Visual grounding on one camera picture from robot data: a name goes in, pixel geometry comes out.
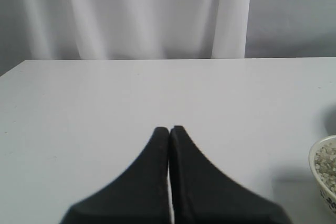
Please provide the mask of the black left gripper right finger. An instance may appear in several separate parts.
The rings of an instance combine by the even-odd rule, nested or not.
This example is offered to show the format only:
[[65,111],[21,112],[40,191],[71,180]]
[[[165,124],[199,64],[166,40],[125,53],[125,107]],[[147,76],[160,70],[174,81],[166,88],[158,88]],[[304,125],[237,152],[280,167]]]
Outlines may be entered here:
[[290,223],[282,207],[214,166],[182,126],[170,132],[169,172],[175,223]]

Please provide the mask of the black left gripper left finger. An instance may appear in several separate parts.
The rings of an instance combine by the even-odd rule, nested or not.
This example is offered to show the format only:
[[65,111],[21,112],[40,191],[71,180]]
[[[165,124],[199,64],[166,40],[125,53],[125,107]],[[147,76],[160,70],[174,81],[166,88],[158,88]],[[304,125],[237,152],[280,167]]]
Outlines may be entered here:
[[113,182],[72,205],[62,223],[170,223],[169,131],[154,129],[134,162]]

